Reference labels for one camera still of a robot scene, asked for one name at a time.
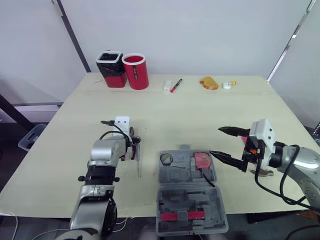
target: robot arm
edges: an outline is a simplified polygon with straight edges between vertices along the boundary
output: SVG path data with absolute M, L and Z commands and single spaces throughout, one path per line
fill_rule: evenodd
M 251 129 L 225 126 L 220 131 L 232 135 L 246 137 L 246 143 L 241 160 L 219 151 L 210 153 L 221 162 L 234 166 L 243 172 L 247 171 L 248 163 L 256 164 L 255 182 L 262 189 L 281 197 L 286 203 L 312 209 L 320 212 L 320 155 L 308 148 L 297 145 L 287 146 L 275 142 L 275 134 L 267 119 L 261 119 L 252 124 Z M 274 192 L 259 183 L 261 168 L 270 166 L 283 173 L 280 183 L 280 193 Z M 283 194 L 283 184 L 286 176 L 295 180 L 302 189 L 304 196 L 299 200 L 290 199 Z M 301 203 L 307 199 L 310 206 Z
M 140 143 L 139 136 L 134 136 L 133 128 L 129 129 L 129 121 L 129 117 L 117 117 L 110 122 L 101 121 L 115 129 L 103 134 L 93 144 L 87 173 L 78 178 L 84 185 L 81 186 L 70 220 L 70 231 L 57 240 L 100 240 L 112 233 L 117 220 L 113 182 L 120 180 L 116 177 L 116 167 L 119 159 L 124 160 L 128 147 L 134 150 Z M 102 139 L 106 134 L 113 136 Z

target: red marker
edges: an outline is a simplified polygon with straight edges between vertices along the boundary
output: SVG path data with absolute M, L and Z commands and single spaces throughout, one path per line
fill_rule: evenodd
M 181 82 L 182 82 L 182 78 L 174 85 L 173 88 L 171 88 L 170 92 L 173 93 L 176 90 L 176 88 L 180 85 Z

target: gray tool case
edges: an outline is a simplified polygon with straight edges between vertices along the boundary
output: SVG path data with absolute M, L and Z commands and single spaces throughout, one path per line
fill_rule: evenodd
M 171 155 L 172 162 L 164 165 L 159 159 L 158 178 L 163 186 L 157 194 L 155 231 L 159 237 L 220 234 L 229 229 L 220 190 L 209 185 L 197 169 L 195 153 L 207 153 L 212 161 L 208 151 L 190 150 L 189 145 L 160 153 L 160 158 Z M 202 172 L 212 183 L 217 180 L 213 161 L 210 168 Z M 204 218 L 190 219 L 190 212 L 199 211 L 204 212 Z M 175 214 L 176 220 L 162 221 L 162 214 Z

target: table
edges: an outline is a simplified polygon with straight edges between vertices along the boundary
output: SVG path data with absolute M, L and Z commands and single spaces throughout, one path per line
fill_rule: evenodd
M 17 216 L 69 218 L 87 172 L 91 147 L 111 127 L 101 120 L 129 116 L 141 137 L 140 169 L 135 160 L 120 161 L 114 183 L 119 217 L 156 215 L 159 152 L 191 149 L 215 150 L 241 158 L 244 143 L 218 131 L 223 126 L 250 128 L 267 118 L 277 141 L 298 144 L 319 152 L 319 147 L 281 97 L 261 76 L 214 76 L 221 85 L 236 81 L 227 90 L 203 88 L 203 76 L 150 75 L 149 87 L 133 90 L 108 88 L 100 73 L 88 73 L 56 113 L 0 194 L 0 213 Z M 166 80 L 183 78 L 174 93 L 164 94 Z M 217 182 L 227 214 L 261 213 L 302 209 L 284 203 L 259 188 L 254 175 L 213 160 Z M 278 191 L 282 173 L 261 177 L 265 186 Z M 289 177 L 285 194 L 299 199 L 303 194 Z

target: label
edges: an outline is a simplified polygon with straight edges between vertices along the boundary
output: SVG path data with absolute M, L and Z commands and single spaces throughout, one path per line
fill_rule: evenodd
M 136 66 L 134 65 L 134 66 L 132 66 L 133 67 L 133 75 L 134 75 L 134 79 L 135 80 L 138 80 L 138 73 L 137 73 L 137 68 L 136 68 Z

